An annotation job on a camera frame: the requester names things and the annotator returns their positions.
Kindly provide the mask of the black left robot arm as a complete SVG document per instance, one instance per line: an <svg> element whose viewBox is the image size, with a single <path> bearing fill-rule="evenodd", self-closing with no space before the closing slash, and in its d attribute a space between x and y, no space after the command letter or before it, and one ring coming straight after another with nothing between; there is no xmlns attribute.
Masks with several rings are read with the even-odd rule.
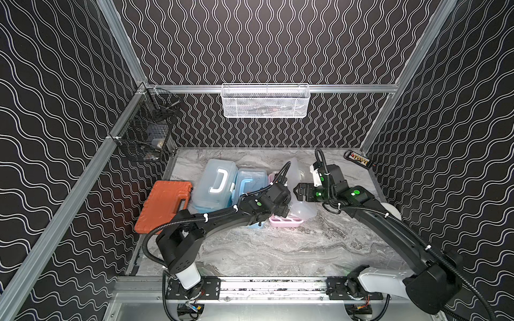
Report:
<svg viewBox="0 0 514 321"><path fill-rule="evenodd" d="M286 175L290 166L291 162L286 162L272 183L242 194L231 207L197 214L186 209L180 211L170 222L144 237L144 255L164 267L165 278L175 278L184 290L191 290L202 282L195 259L207 238L237 227L260 225L273 215L288 215L291 192L286 186Z"/></svg>

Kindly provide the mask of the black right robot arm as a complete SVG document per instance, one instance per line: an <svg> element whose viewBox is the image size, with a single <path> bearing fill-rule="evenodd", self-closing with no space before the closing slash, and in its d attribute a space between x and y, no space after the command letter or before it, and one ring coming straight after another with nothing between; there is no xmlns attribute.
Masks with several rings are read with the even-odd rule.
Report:
<svg viewBox="0 0 514 321"><path fill-rule="evenodd" d="M462 320L448 303L466 287L484 307L488 319L496 320L492 306L460 269L462 258L434 247L388 211L362 186L350 187L339 166L328 164L316 148L311 169L314 183L299 183L294 194L300 201L321 203L332 214L346 213L380 236L408 264L408 270L390 271L361 265L346 277L344 289L354 298L372 293L397 296L411 301L421 311L439 312Z"/></svg>

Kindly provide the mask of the pink toolbox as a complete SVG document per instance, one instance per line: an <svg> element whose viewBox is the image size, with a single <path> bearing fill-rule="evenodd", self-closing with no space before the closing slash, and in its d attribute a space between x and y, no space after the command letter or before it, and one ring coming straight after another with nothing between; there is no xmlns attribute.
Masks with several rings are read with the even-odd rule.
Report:
<svg viewBox="0 0 514 321"><path fill-rule="evenodd" d="M314 203L299 201L294 194L293 189L305 178L305 172L299 167L297 158L289 161L291 165L286 174L286 186L291 194L289 213L287 217L272 215L269 218L270 226L275 228L296 228L317 215L317 206Z"/></svg>

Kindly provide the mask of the light blue front toolbox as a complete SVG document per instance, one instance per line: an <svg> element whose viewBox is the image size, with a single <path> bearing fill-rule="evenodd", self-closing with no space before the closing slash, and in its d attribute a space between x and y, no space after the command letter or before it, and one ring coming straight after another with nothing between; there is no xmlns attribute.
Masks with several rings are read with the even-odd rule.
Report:
<svg viewBox="0 0 514 321"><path fill-rule="evenodd" d="M232 192L232 205L237 204L242 194L258 191L268 184L269 178L265 169L239 168Z"/></svg>

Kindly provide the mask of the turquoise back toolbox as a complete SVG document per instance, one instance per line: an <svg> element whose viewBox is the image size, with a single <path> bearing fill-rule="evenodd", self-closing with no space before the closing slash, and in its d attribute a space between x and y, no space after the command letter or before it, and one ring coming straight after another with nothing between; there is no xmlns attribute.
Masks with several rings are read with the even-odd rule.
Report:
<svg viewBox="0 0 514 321"><path fill-rule="evenodd" d="M210 159L191 195L198 213L209 213L229 206L238 167L229 160Z"/></svg>

